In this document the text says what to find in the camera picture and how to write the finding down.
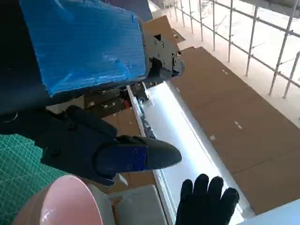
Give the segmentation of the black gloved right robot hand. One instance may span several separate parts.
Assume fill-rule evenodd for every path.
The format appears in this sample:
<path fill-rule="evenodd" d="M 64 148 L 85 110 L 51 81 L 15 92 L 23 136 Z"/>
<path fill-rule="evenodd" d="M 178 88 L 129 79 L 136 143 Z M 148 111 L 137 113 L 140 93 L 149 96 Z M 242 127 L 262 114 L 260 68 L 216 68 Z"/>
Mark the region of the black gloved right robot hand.
<path fill-rule="evenodd" d="M 212 180 L 202 173 L 195 182 L 186 179 L 180 191 L 180 203 L 176 213 L 177 225 L 227 225 L 236 205 L 239 192 L 229 187 L 222 191 L 223 178 Z"/>

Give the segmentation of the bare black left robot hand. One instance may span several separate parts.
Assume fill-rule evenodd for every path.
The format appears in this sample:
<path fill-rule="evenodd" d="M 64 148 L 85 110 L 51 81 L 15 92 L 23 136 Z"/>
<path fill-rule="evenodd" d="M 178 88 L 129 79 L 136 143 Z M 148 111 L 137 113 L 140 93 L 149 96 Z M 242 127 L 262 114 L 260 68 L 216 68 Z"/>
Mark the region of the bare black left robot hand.
<path fill-rule="evenodd" d="M 171 42 L 146 32 L 131 11 L 95 0 L 0 3 L 0 132 L 33 140 L 47 166 L 111 186 L 118 173 L 178 164 L 171 144 L 119 136 L 76 105 L 58 114 L 47 107 L 184 69 Z"/>

